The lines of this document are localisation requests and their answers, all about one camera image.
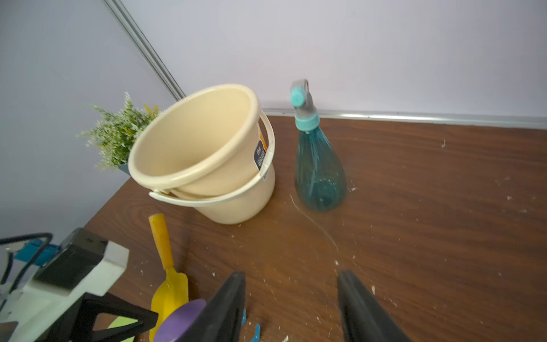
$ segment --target yellow trowel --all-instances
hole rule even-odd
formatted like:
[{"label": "yellow trowel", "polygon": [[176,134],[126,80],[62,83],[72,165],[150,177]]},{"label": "yellow trowel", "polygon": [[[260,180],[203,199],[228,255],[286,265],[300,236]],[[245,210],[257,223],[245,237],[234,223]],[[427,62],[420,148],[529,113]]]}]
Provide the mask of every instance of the yellow trowel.
[{"label": "yellow trowel", "polygon": [[171,244],[169,243],[169,233],[165,224],[163,214],[155,214],[148,218],[152,235],[156,242],[156,248],[160,255],[161,264],[164,267],[167,277],[158,287],[152,297],[152,311],[158,313],[158,322],[150,330],[150,341],[154,341],[156,331],[169,317],[173,311],[177,310],[188,302],[188,278],[184,273],[177,273],[173,268],[173,254],[171,253]]}]

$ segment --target wood grain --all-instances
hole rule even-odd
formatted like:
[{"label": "wood grain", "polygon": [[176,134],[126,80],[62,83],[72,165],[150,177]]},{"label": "wood grain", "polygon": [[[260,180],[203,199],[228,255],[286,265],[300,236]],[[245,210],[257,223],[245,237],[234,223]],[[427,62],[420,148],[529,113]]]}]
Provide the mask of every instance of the wood grain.
[{"label": "wood grain", "polygon": [[85,226],[131,250],[113,294],[150,306],[165,274],[148,216],[162,212],[192,299],[209,299],[233,271],[247,274],[252,325],[241,341],[255,323],[263,342],[343,341],[341,269],[374,286],[414,341],[547,336],[546,131],[322,120],[357,189],[334,211],[315,213],[295,195],[294,119],[270,120],[276,188],[241,226],[155,201],[133,180]]}]

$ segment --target spray bottle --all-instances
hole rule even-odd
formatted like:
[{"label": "spray bottle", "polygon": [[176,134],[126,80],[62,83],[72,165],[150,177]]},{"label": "spray bottle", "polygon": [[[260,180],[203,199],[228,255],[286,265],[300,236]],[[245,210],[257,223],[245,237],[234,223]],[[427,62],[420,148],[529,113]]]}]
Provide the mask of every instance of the spray bottle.
[{"label": "spray bottle", "polygon": [[300,201],[315,211],[329,211],[342,202],[346,175],[338,156],[319,128],[319,115],[313,105],[306,79],[290,88],[290,101],[300,130],[294,186]]}]

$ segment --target trowel handle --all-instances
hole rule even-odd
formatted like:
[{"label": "trowel handle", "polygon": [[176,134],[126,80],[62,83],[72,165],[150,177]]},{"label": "trowel handle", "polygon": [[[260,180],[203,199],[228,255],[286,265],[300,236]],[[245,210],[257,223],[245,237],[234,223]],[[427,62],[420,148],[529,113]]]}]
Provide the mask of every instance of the trowel handle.
[{"label": "trowel handle", "polygon": [[150,228],[152,228],[152,235],[154,236],[154,242],[156,242],[156,248],[158,249],[164,270],[172,268],[174,265],[173,254],[171,253],[165,216],[163,214],[155,214],[150,216],[148,221],[150,221]]}]

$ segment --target baseboard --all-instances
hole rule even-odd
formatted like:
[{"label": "baseboard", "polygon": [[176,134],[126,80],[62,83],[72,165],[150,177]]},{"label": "baseboard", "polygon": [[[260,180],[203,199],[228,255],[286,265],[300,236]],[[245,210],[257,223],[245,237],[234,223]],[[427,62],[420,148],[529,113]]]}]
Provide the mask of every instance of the baseboard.
[{"label": "baseboard", "polygon": [[[293,109],[264,109],[266,115],[292,117]],[[320,111],[322,118],[399,121],[443,125],[531,128],[547,130],[547,117],[508,117],[501,115],[426,114],[399,112]]]}]

